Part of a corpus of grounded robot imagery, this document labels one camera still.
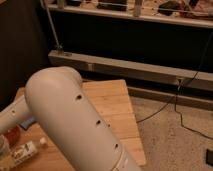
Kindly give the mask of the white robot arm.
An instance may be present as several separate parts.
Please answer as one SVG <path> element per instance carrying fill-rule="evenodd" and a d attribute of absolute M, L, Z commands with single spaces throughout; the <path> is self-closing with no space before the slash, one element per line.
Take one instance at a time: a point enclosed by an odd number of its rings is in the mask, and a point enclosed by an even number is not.
<path fill-rule="evenodd" d="M 0 111 L 0 134 L 33 117 L 76 171 L 141 171 L 82 90 L 71 67 L 34 73 L 24 94 Z"/>

